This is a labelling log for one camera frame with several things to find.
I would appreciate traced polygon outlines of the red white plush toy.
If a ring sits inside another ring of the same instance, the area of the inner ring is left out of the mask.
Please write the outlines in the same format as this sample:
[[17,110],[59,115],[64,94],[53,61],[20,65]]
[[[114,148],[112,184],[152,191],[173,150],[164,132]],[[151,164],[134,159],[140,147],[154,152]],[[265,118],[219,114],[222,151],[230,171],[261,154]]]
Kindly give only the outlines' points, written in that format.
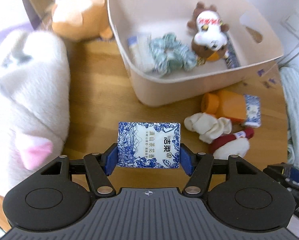
[[250,148],[249,139],[254,136],[253,128],[221,136],[215,139],[209,146],[209,153],[214,159],[228,160],[230,155],[238,155],[244,158]]

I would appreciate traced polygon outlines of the brown white cow plush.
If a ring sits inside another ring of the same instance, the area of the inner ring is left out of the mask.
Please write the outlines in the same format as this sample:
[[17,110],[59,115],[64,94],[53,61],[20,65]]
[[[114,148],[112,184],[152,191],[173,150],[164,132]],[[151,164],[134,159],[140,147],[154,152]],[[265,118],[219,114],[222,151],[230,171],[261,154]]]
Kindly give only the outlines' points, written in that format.
[[199,58],[214,62],[225,56],[229,25],[223,23],[215,5],[207,7],[203,2],[198,2],[187,27],[194,31],[191,48]]

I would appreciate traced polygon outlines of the green plaid scrunchie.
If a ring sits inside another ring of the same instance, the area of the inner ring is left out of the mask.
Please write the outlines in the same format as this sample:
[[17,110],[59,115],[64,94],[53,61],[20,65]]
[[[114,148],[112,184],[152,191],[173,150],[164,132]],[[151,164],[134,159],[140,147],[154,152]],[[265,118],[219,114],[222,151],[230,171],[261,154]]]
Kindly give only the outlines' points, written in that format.
[[159,76],[181,69],[191,71],[197,65],[196,54],[187,44],[178,40],[175,33],[151,39],[149,49],[155,63],[152,72]]

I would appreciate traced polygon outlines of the orange plush block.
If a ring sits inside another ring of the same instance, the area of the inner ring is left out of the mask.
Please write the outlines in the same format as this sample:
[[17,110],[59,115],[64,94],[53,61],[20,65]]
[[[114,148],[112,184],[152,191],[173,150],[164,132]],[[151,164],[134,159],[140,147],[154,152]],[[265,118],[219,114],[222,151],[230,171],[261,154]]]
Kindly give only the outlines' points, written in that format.
[[246,119],[246,101],[242,94],[227,90],[205,93],[201,100],[201,112],[241,124]]

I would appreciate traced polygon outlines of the blue white tissue pack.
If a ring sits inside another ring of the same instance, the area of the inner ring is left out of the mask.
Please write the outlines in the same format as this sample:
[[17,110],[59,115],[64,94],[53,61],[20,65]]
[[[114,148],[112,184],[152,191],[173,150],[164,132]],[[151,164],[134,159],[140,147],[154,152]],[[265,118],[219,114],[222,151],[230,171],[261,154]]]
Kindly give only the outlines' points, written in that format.
[[246,119],[242,123],[245,127],[259,128],[261,126],[260,98],[254,95],[244,94],[246,104]]
[[119,122],[118,166],[174,169],[179,162],[179,123]]

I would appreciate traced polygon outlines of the black long star box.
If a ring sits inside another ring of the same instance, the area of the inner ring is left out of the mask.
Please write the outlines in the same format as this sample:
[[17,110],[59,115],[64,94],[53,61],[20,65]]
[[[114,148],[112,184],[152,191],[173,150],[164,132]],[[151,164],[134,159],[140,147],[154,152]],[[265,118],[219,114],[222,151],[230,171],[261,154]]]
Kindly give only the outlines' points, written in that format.
[[228,69],[234,69],[234,68],[238,68],[241,66],[238,57],[236,55],[236,51],[232,45],[231,39],[229,38],[229,36],[227,36],[228,38],[228,43],[227,43],[227,50],[225,52],[224,55],[224,60],[226,62],[226,66]]

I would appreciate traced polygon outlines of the light striped cloth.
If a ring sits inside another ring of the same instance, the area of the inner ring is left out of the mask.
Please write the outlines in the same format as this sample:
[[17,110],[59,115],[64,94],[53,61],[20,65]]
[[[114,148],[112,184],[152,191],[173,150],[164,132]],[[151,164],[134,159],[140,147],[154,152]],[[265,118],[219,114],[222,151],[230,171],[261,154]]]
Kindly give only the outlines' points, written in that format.
[[299,168],[299,68],[282,67],[280,76],[288,114],[288,163]]

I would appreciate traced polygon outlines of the white fluffy plush bag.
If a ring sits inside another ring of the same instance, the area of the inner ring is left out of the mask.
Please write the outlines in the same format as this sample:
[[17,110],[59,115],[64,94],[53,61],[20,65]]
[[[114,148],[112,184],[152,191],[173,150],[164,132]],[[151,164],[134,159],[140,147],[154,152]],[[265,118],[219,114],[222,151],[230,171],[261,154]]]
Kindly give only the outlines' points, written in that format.
[[70,124],[66,46],[49,31],[0,44],[0,195],[58,157]]

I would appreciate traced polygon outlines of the beige plastic storage bin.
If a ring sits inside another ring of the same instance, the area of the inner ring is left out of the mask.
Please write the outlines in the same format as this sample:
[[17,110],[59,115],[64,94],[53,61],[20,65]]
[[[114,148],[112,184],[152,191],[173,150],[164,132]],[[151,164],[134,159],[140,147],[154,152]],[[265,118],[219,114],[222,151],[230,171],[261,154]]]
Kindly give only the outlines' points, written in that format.
[[[215,5],[230,26],[228,35],[238,67],[224,60],[208,62],[190,72],[178,70],[164,77],[143,73],[133,64],[127,40],[138,33],[161,37],[174,33],[185,44],[192,41],[187,28],[197,2]],[[254,75],[283,55],[282,44],[258,9],[246,0],[108,0],[109,23],[140,102],[167,105],[232,85]]]

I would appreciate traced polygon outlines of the white wall socket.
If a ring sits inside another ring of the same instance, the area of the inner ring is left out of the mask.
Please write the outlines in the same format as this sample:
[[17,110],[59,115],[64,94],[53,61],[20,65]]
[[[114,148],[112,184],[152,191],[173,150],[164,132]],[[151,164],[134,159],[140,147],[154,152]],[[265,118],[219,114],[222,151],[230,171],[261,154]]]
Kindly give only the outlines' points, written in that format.
[[284,26],[291,34],[299,39],[299,14],[294,12],[283,18],[281,21]]

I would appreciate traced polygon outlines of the clear packet white swabs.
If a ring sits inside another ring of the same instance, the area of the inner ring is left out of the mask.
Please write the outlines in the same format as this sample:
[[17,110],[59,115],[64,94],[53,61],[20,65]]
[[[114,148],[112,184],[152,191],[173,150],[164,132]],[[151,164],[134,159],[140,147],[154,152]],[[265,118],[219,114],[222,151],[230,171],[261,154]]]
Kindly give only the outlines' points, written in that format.
[[155,69],[155,61],[150,51],[150,41],[150,33],[138,33],[127,39],[133,64],[143,73],[152,73]]

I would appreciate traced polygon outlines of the orange white plush toy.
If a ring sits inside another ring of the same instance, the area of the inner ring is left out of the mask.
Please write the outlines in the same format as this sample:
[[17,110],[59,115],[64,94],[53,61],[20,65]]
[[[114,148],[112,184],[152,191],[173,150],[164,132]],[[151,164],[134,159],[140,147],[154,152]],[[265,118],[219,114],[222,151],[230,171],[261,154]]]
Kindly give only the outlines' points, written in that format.
[[54,33],[72,41],[113,37],[107,0],[55,0],[51,18]]

